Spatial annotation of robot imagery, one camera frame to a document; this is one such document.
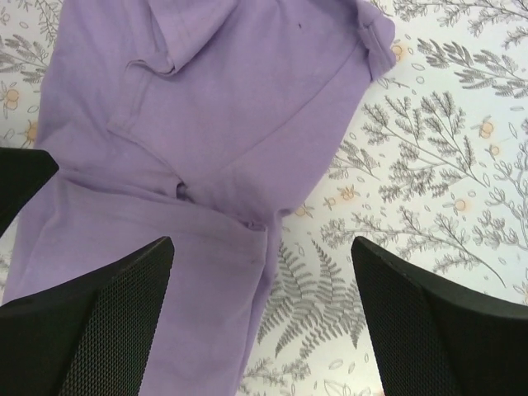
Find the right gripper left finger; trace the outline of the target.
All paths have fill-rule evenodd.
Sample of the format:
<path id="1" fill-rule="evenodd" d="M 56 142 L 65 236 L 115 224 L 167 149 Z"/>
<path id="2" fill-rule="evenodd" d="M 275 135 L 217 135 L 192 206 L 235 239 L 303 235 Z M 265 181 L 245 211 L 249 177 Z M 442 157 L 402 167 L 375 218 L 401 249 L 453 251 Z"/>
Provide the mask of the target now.
<path id="1" fill-rule="evenodd" d="M 174 247 L 159 238 L 98 270 L 1 307 L 3 395 L 136 395 Z"/>

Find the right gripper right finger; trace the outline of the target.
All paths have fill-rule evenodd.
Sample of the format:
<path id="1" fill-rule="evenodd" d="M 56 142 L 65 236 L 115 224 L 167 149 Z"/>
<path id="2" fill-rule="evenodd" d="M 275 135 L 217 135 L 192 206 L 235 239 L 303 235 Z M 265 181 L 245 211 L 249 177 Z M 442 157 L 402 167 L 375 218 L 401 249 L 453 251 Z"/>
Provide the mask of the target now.
<path id="1" fill-rule="evenodd" d="M 386 395 L 527 393 L 527 308 L 466 288 L 364 237 L 351 258 Z"/>

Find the purple t shirt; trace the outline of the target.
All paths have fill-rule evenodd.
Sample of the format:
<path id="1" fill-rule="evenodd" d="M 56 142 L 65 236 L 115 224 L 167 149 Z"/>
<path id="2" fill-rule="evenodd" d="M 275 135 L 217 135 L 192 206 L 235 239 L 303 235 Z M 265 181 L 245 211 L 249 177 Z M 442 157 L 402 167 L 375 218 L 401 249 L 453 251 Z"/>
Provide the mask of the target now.
<path id="1" fill-rule="evenodd" d="M 143 395 L 233 395 L 285 216 L 327 171 L 394 23 L 366 1 L 66 1 L 4 299 L 168 236 Z"/>

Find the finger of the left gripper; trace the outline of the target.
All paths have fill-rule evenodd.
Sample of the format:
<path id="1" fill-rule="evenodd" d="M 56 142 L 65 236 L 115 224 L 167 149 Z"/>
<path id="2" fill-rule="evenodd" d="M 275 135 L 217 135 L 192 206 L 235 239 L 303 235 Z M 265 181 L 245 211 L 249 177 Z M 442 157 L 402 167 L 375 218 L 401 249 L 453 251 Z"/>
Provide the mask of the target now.
<path id="1" fill-rule="evenodd" d="M 24 205 L 59 170 L 59 165 L 44 150 L 1 148 L 1 235 Z"/>

